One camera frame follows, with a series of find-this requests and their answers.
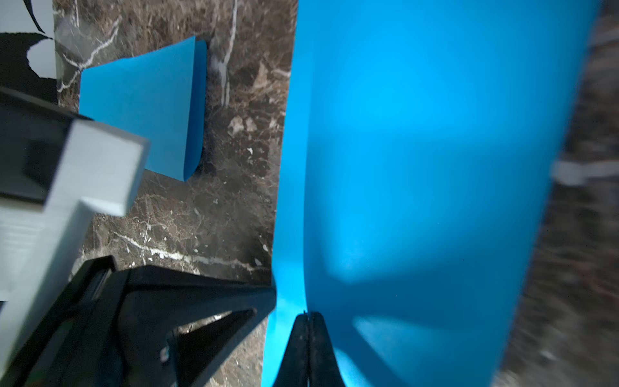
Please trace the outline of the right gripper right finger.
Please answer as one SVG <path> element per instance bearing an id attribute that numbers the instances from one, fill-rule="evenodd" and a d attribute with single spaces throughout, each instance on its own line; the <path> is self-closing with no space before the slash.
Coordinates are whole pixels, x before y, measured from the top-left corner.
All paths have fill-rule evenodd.
<path id="1" fill-rule="evenodd" d="M 345 387 L 324 317 L 309 315 L 309 386 Z"/>

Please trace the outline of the cyan paper sheet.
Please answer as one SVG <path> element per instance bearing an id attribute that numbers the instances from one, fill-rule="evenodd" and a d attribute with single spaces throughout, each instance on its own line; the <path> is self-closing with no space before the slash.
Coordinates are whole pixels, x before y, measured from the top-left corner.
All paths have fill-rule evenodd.
<path id="1" fill-rule="evenodd" d="M 348 386 L 489 386 L 598 1 L 301 1 L 262 383 L 320 313 Z"/>
<path id="2" fill-rule="evenodd" d="M 187 181 L 201 160 L 207 45 L 191 37 L 82 72 L 79 112 L 150 141 L 146 169 Z"/>

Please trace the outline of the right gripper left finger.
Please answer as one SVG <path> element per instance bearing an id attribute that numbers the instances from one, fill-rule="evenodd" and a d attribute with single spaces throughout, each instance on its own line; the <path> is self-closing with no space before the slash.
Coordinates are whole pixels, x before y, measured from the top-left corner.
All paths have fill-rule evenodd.
<path id="1" fill-rule="evenodd" d="M 309 318 L 296 317 L 273 387 L 307 387 L 309 383 Z"/>

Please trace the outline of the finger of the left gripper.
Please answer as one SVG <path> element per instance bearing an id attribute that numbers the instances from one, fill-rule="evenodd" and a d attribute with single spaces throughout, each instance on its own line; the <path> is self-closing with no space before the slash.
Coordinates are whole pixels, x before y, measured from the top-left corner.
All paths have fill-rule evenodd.
<path id="1" fill-rule="evenodd" d="M 4 386 L 203 386 L 276 304 L 271 286 L 85 262 Z"/>

